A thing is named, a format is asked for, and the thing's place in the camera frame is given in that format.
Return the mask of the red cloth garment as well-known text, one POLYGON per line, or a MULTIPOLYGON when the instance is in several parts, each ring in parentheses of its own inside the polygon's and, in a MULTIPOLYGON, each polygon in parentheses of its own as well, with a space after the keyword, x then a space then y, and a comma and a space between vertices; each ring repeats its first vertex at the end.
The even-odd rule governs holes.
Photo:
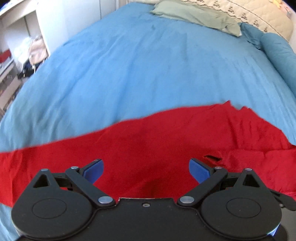
POLYGON ((104 162, 95 186, 114 199, 173 198, 197 185, 189 160, 229 172, 252 168, 264 184, 295 197, 295 146, 249 108, 229 102, 177 108, 76 138, 1 153, 1 203, 13 206, 43 168, 60 173, 104 162))

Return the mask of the blue bed sheet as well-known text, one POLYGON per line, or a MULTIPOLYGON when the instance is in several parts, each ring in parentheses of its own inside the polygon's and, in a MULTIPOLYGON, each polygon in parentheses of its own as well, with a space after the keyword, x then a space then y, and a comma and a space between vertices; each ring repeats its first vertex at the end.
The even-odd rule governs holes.
POLYGON ((242 34, 131 3, 58 48, 1 119, 1 151, 94 132, 159 111, 230 101, 295 143, 295 93, 242 34))

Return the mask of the white shelf unit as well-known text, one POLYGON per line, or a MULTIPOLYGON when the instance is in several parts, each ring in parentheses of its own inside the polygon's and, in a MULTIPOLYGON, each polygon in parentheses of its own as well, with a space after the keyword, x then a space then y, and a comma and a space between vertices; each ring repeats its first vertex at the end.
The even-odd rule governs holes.
POLYGON ((10 1, 1 9, 1 27, 4 41, 11 53, 1 71, 1 112, 5 112, 22 82, 11 76, 14 68, 22 68, 29 59, 31 42, 42 37, 47 54, 50 54, 46 38, 41 31, 41 9, 45 1, 10 1))

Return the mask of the blue rolled blanket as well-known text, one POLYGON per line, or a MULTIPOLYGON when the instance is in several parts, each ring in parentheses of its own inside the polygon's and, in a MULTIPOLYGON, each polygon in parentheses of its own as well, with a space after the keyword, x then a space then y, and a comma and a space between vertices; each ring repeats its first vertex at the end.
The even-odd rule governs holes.
POLYGON ((240 29, 248 42, 266 54, 292 93, 295 93, 295 52, 288 42, 277 34, 264 33, 247 23, 241 23, 240 29))

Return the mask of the white wardrobe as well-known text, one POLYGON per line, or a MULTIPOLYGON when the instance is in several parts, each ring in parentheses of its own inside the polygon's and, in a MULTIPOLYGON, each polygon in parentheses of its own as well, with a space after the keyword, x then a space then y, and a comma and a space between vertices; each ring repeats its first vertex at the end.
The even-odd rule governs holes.
POLYGON ((36 15, 48 54, 127 1, 38 1, 36 15))

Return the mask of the green pillow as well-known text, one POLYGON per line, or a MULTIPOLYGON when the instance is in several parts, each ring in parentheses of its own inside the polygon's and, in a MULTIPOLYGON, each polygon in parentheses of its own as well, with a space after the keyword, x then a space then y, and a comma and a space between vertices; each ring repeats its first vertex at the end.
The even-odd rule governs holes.
POLYGON ((242 35, 239 23, 227 13, 207 6, 184 3, 183 1, 160 1, 152 14, 162 18, 181 20, 207 28, 219 30, 236 37, 242 35))

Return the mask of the cream quilted headboard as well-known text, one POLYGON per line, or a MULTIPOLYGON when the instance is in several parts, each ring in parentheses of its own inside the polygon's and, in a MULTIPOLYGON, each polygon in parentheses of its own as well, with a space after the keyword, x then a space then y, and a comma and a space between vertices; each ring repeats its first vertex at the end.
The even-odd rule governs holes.
MULTIPOLYGON (((140 1, 156 5, 160 1, 140 1)), ((223 11, 238 23, 250 24, 264 33, 274 33, 289 41, 294 25, 277 1, 183 1, 223 11)))

